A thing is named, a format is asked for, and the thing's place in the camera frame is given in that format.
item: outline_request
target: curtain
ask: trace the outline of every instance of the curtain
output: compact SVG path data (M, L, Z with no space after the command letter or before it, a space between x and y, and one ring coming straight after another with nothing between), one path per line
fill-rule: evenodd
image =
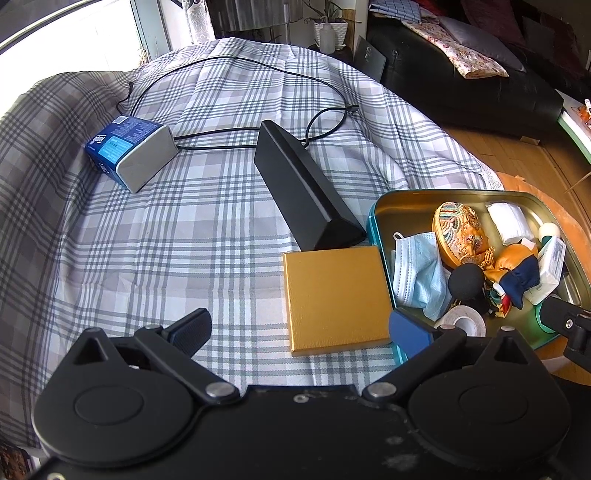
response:
M215 40L212 20L205 0L183 0L183 10L194 44Z

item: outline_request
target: black foam ball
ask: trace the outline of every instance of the black foam ball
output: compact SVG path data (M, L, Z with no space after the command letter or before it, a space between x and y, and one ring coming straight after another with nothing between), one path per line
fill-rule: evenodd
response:
M454 299L468 301L482 296L484 282L482 269L474 263L465 263L452 272L447 288Z

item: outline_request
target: blue surgical mask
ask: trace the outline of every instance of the blue surgical mask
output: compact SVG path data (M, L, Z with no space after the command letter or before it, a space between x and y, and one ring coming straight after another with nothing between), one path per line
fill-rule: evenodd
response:
M435 321L443 316L452 296L447 289L435 233L403 237L394 234L392 251L392 289L400 306L423 309L425 317Z

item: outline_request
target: potted plant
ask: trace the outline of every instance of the potted plant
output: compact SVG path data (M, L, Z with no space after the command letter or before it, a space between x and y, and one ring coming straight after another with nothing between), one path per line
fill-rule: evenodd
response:
M331 0L324 0L324 10L319 10L310 5L310 0L304 0L308 8L318 14L318 18L309 18L314 21L314 40L316 45L320 45L320 29L326 22L330 24L336 34L336 49L340 50L345 47L345 35L349 24L341 18L343 9Z

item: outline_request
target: plant pot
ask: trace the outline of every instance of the plant pot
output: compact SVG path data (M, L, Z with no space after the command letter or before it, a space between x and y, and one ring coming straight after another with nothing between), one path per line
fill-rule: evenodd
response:
M322 25L324 25L324 21L314 20L314 40L316 41L316 46L320 46L320 29ZM342 18L336 18L330 22L330 26L336 33L336 49L341 50L345 47L345 35L347 34L349 24Z

